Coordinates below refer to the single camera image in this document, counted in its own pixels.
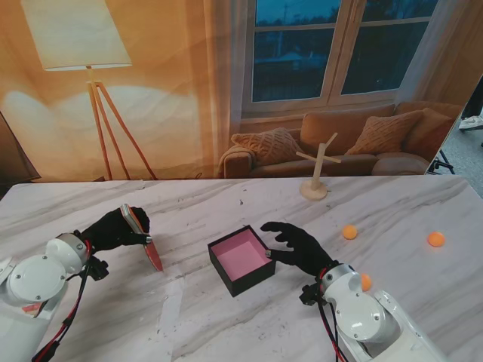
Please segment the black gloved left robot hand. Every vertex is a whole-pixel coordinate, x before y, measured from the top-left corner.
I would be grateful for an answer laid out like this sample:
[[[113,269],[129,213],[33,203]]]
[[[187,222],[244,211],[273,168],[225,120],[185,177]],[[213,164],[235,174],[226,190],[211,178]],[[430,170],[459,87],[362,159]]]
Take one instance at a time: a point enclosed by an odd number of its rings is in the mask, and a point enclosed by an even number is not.
[[[75,230],[73,234],[84,243],[90,244],[91,255],[120,246],[147,244],[146,236],[133,231],[122,216],[120,208],[108,212],[83,232]]]

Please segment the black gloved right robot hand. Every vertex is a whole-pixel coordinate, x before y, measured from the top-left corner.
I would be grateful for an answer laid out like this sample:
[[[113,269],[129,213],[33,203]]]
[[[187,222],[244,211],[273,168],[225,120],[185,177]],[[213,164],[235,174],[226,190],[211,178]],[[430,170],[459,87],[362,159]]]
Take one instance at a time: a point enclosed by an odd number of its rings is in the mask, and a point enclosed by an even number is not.
[[[332,259],[320,243],[305,230],[286,222],[266,222],[260,229],[264,232],[278,232],[277,242],[286,243],[291,251],[268,249],[266,257],[285,265],[295,265],[313,277],[319,277],[323,270],[329,271],[340,263]]]

